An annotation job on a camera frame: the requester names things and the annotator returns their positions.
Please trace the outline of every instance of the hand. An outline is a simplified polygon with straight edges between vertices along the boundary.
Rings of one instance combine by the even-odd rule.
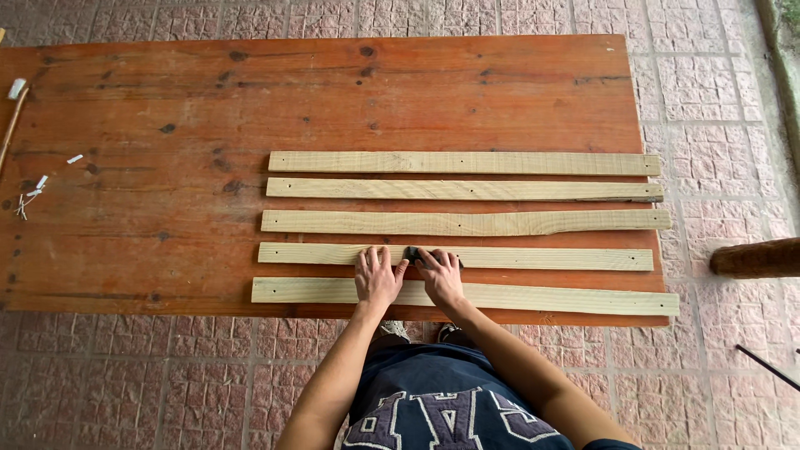
[[[425,280],[425,292],[438,307],[454,307],[456,303],[464,300],[464,288],[461,285],[461,272],[458,270],[458,257],[439,249],[434,254],[439,257],[439,263],[430,253],[419,249],[419,254],[428,264],[426,269],[422,261],[417,260],[415,267]]]
[[[392,258],[389,248],[381,247],[381,262],[378,261],[378,248],[372,246],[361,250],[355,264],[355,289],[359,302],[367,302],[386,309],[394,302],[402,287],[402,277],[406,273],[408,259],[400,261],[392,273]]]

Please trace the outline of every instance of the wood grain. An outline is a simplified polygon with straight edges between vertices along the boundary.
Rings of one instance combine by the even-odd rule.
[[[487,151],[276,151],[275,172],[659,176],[654,155]]]
[[[371,56],[362,48],[371,49]],[[271,151],[641,154],[624,49],[619,35],[0,47],[0,85],[10,86],[18,77],[32,81],[0,180],[0,304],[6,310],[86,314],[350,316],[353,305],[251,303],[256,276],[353,277],[347,266],[259,263],[258,245],[264,241],[648,249],[654,253],[651,272],[468,267],[462,277],[467,283],[664,291],[655,231],[497,238],[260,231],[265,209],[474,214],[650,209],[647,203],[264,196],[268,177],[286,176],[269,172]],[[481,75],[486,70],[490,73]],[[0,102],[0,123],[8,123],[13,109],[13,102]],[[84,158],[66,164],[75,155]],[[12,205],[42,175],[50,176],[46,190],[26,207],[29,220],[20,221]],[[565,175],[503,179],[586,181]],[[598,176],[592,181],[647,180]],[[419,279],[415,270],[406,276]],[[662,315],[486,312],[501,323],[669,322]],[[446,319],[434,307],[392,307],[387,317]]]
[[[522,236],[565,231],[666,230],[667,210],[540,211],[501,214],[265,210],[262,231],[353,235]]]
[[[661,202],[655,183],[270,178],[267,197],[316,199]]]
[[[262,242],[259,263],[354,265],[364,244]],[[387,245],[392,265],[404,245]],[[652,271],[653,252],[623,248],[516,248],[431,246],[455,253],[466,267],[586,271]]]
[[[678,294],[558,289],[464,283],[464,296],[476,307],[567,311],[587,314],[678,315]],[[253,278],[254,303],[357,303],[355,283],[347,278]],[[406,281],[398,305],[433,306],[425,282]]]

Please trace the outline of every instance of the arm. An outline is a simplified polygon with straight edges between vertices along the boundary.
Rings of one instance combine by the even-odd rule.
[[[419,250],[431,267],[416,267],[425,279],[425,291],[453,323],[483,350],[494,370],[536,412],[580,450],[597,439],[632,439],[581,388],[535,349],[486,317],[464,297],[458,257],[435,250],[442,263]]]
[[[336,339],[317,371],[303,388],[286,422],[277,450],[331,448],[353,403],[366,349],[378,323],[397,298],[408,267],[404,259],[392,273],[389,248],[362,251],[356,263],[358,304],[347,327]]]

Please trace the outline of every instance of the white plastic piece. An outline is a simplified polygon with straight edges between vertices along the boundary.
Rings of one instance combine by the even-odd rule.
[[[11,100],[16,100],[19,97],[19,93],[22,92],[22,88],[25,86],[25,79],[24,78],[17,78],[14,80],[14,84],[11,85],[11,90],[8,91],[8,98]]]

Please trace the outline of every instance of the right hand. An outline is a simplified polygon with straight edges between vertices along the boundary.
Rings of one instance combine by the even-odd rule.
[[[461,272],[458,270],[458,257],[438,248],[434,250],[434,254],[442,263],[424,249],[420,248],[419,254],[430,269],[426,269],[420,260],[417,260],[414,266],[425,280],[425,292],[434,304],[438,307],[455,307],[456,303],[465,300]]]

